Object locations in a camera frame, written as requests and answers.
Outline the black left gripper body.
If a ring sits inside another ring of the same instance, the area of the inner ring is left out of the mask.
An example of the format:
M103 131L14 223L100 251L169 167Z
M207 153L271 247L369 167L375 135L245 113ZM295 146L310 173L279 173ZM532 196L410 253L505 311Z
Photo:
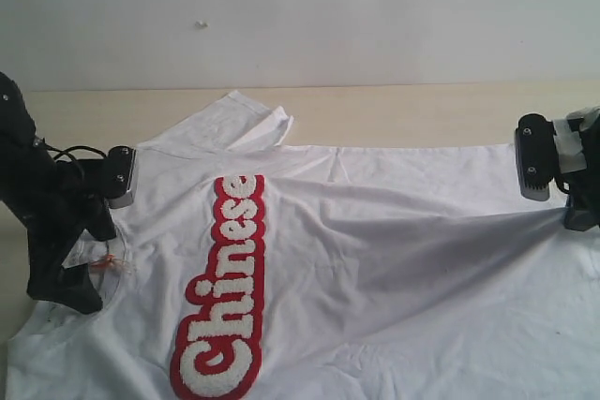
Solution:
M81 195L85 172L71 156L59 163L29 114L18 84L1 75L1 201L40 240L32 253L62 269L86 270L74 261L66 266L71 249L83 232Z

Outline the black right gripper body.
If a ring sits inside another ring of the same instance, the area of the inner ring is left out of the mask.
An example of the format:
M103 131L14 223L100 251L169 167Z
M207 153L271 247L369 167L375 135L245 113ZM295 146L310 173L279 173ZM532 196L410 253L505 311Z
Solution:
M564 175L572 191L576 191L593 213L599 212L599 118L582 134L587 168Z

